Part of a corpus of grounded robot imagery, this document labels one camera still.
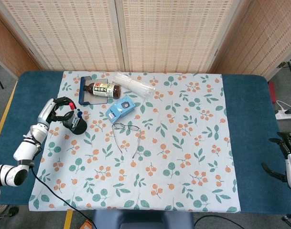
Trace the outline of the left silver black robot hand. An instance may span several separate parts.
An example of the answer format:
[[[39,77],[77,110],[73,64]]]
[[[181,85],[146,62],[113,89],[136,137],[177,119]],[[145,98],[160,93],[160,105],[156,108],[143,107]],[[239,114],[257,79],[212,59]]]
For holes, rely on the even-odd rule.
[[[72,117],[72,114],[68,117],[56,115],[56,110],[63,105],[68,105],[72,110],[76,109],[75,103],[68,97],[64,96],[57,99],[51,98],[40,112],[37,122],[48,126],[51,122],[69,120]]]

